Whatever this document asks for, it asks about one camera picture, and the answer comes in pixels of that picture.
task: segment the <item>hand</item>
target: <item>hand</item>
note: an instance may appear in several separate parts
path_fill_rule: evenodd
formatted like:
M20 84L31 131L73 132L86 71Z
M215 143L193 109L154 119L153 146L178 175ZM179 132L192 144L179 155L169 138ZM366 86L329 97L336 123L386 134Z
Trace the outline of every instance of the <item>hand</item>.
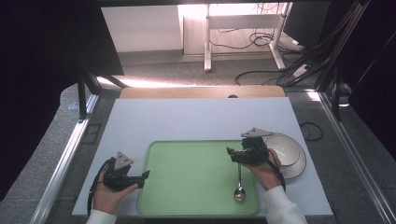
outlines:
M106 169L107 166L99 175L98 184L93 194L93 209L113 214L119 206L120 201L128 194L134 192L138 188L138 185L133 184L122 191L114 192L102 183Z
M275 166L280 168L281 163L276 152L273 151L271 148L268 148L268 150L270 150L268 159ZM251 172L253 172L253 174L256 176L257 181L259 181L260 185L262 185L265 190L269 190L281 185L280 180L277 178L274 170L267 163L258 166L252 166L249 164L242 165L247 167Z

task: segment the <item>white table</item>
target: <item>white table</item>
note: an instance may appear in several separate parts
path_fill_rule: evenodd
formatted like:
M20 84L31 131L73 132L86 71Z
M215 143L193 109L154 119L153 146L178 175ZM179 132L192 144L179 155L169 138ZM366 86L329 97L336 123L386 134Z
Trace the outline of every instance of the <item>white table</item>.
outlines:
M87 215L89 188L103 162L118 151L134 159L128 175L141 175L149 145L158 140L240 139L252 127L283 133L304 149L304 172L287 180L289 198L301 206L307 216L332 215L314 163L309 155L297 119L287 97L233 99L118 99L79 194L73 215ZM139 190L126 197L116 214L144 217L137 209ZM250 217L265 217L260 211Z

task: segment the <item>white sleeve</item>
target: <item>white sleeve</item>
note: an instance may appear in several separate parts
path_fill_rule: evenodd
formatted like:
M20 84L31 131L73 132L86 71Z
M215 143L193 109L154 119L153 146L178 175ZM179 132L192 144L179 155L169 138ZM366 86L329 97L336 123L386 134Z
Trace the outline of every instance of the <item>white sleeve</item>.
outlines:
M267 208L268 224L307 223L301 208L289 200L282 186L270 189L262 196Z
M87 224L114 224L116 220L114 215L92 209Z

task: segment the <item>wall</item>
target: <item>wall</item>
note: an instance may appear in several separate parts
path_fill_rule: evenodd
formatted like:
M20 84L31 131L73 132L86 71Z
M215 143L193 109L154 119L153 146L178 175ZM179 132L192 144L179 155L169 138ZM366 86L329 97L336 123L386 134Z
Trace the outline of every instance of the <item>wall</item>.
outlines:
M103 7L117 52L182 49L177 6Z

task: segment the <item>white surface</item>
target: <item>white surface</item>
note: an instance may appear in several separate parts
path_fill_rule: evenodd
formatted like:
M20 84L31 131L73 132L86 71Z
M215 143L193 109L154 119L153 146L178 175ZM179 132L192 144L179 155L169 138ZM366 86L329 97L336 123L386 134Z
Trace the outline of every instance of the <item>white surface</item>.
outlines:
M301 65L301 67L299 67L299 68L297 69L297 71L295 71L295 72L293 73L293 75L294 75L295 77L299 77L299 76L302 75L304 72L306 72L306 67L307 67L306 64Z
M102 7L117 52L182 49L177 6Z
M103 162L118 151L134 160L129 175L141 175L149 145L154 141L241 139L241 133L252 127L286 134L304 148L306 168L298 177L287 180L287 194L308 216L332 215L287 97L117 100L73 215L87 214L92 181ZM141 217L137 210L138 195L139 190L126 197L116 214ZM256 216L265 216L262 199Z

